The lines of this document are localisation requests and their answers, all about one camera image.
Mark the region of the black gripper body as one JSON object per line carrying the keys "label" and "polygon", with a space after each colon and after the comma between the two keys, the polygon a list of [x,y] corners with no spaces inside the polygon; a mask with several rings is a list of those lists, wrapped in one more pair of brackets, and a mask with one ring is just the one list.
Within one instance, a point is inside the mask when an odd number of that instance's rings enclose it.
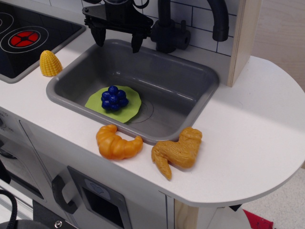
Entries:
{"label": "black gripper body", "polygon": [[85,15],[85,25],[105,28],[123,33],[140,33],[143,37],[150,37],[153,20],[140,13],[132,0],[106,0],[104,4],[97,4],[82,9]]}

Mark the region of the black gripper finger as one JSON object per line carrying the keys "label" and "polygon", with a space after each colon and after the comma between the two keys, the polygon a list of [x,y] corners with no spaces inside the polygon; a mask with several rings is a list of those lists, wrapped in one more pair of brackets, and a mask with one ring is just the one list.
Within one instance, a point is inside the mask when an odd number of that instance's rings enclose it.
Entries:
{"label": "black gripper finger", "polygon": [[142,46],[142,42],[143,42],[143,35],[140,33],[135,33],[132,35],[132,52],[133,53],[137,53],[141,46]]}
{"label": "black gripper finger", "polygon": [[96,44],[100,47],[104,45],[106,29],[105,28],[97,28],[94,26],[90,27],[91,34],[96,42]]}

